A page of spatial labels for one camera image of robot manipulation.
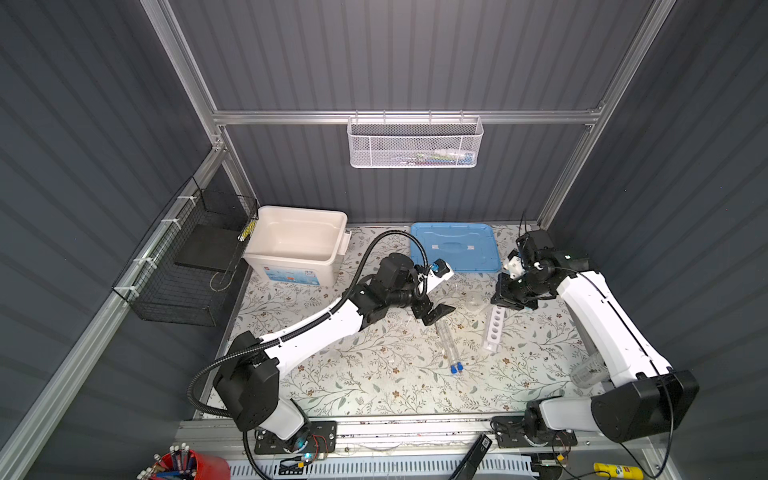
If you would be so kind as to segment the blue capped test tube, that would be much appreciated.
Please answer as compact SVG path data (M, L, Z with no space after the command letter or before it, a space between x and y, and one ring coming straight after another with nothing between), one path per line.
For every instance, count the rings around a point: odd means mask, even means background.
M449 325L447 323L442 323L440 327L441 338L446 350L446 355L449 359L451 373L461 374L464 371L464 366L460 359L458 347L454 341Z
M444 353L448 359L451 373L456 375L461 371L461 366L456 345L448 328L447 322L444 320L436 322L435 329L442 343Z

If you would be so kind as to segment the small white tube rack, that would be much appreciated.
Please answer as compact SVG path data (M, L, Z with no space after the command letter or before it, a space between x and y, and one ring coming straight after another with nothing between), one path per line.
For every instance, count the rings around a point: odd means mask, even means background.
M482 347L492 353L497 353L503 339L503 327L505 320L505 309L501 306L492 305L485 323L485 330L482 338Z

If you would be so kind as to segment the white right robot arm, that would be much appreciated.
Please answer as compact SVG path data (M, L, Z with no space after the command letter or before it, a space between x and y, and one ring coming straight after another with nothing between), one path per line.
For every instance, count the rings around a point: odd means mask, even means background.
M565 430L600 433L615 443L672 435L699 392L692 372L674 369L650 344L587 254L557 248L545 230L522 234L498 276L492 304L535 310L556 299L568 308L590 354L582 365L598 366L573 384L611 387L592 397L529 402L522 419L526 439L547 444Z

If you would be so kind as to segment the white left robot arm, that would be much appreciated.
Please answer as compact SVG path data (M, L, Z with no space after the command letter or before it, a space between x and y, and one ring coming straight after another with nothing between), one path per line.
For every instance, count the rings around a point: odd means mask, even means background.
M373 326L392 308L411 310L426 326L435 324L454 309L432 302L429 294L453 275L442 259L417 265L392 253L373 274L357 270L329 307L276 333L243 334L226 355L192 378L187 399L200 412L232 419L241 432L265 430L297 451L306 444L311 423L294 401L282 397L281 381L332 343Z

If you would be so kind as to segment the clear glass flask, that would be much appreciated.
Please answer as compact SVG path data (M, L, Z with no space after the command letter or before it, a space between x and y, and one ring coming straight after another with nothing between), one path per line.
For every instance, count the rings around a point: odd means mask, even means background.
M482 275L460 275L456 281L452 298L458 307L467 313L480 313L489 305L489 283Z

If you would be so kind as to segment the blue plastic box lid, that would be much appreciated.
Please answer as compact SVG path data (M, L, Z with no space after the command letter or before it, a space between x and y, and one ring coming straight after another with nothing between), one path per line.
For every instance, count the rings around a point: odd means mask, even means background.
M477 223L414 223L409 233L430 263L444 260L457 273L498 273L501 259L492 228Z

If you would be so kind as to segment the white plastic storage bin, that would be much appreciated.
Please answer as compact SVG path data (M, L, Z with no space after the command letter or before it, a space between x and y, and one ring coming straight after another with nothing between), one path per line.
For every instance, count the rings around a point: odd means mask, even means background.
M243 259L273 282L331 287L351 234L341 211L263 206Z

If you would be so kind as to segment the black flat device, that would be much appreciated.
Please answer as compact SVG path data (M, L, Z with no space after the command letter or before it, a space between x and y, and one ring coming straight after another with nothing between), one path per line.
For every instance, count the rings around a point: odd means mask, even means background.
M449 480L472 480L492 445L491 439L481 434L459 462Z

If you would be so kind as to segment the red cup of pens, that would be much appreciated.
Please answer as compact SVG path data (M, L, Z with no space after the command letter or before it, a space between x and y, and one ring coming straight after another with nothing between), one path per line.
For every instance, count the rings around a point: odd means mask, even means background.
M230 480L229 463L223 458L203 454L186 443L171 445L164 454L155 454L149 467L141 470L138 480Z

